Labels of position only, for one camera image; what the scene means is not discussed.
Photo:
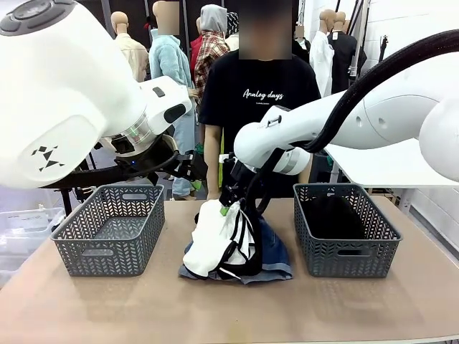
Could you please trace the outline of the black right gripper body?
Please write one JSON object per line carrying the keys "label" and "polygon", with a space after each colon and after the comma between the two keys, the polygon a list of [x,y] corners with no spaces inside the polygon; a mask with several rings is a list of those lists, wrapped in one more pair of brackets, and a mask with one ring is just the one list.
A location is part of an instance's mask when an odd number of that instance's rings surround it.
{"label": "black right gripper body", "polygon": [[243,199],[255,172],[240,161],[224,161],[222,179],[222,200],[238,201]]}

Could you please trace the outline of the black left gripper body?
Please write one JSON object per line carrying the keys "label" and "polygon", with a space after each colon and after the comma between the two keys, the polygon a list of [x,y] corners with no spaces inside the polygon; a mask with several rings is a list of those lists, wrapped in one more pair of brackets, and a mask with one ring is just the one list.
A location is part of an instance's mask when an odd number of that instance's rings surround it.
{"label": "black left gripper body", "polygon": [[177,157],[179,166],[177,173],[179,178],[188,181],[205,181],[207,179],[208,166],[204,161],[204,156],[196,150],[188,150],[185,154]]}

